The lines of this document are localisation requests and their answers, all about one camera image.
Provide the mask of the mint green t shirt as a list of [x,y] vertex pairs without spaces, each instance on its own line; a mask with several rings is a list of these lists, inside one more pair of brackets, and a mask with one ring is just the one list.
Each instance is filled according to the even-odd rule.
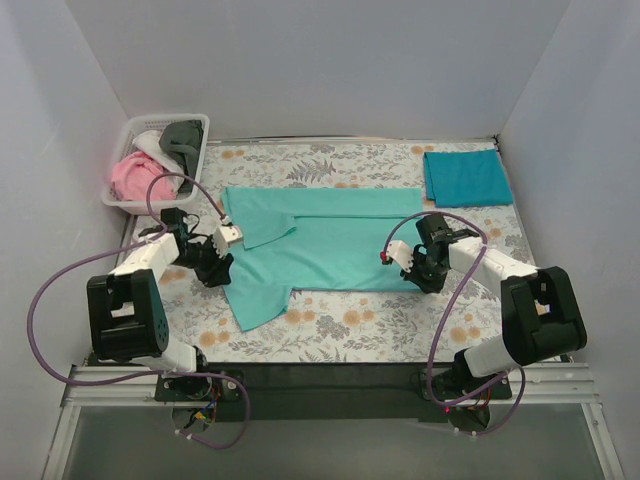
[[229,187],[222,200],[244,236],[224,289],[243,331],[284,313],[295,290],[415,289],[379,254],[392,228],[421,211],[417,188]]

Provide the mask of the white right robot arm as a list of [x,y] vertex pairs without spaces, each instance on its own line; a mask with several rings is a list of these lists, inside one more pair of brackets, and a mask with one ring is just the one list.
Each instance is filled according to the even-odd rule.
[[516,260],[489,247],[481,229],[467,224],[455,230],[448,218],[438,212],[412,215],[420,243],[409,246],[388,237],[380,254],[383,264],[397,264],[401,278],[425,294],[441,292],[448,273],[456,271],[500,302],[499,335],[459,351],[440,374],[426,369],[424,388],[431,399],[475,397],[508,371],[586,346],[586,328],[564,269]]

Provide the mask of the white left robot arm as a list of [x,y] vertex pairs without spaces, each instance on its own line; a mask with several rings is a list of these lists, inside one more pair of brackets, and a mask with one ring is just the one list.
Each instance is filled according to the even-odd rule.
[[227,217],[210,235],[189,230],[187,213],[164,209],[161,224],[143,231],[142,245],[110,273],[87,283],[93,353],[100,361],[131,362],[168,375],[202,372],[201,350],[171,332],[159,282],[171,266],[192,270],[206,287],[231,283],[231,247],[243,241]]

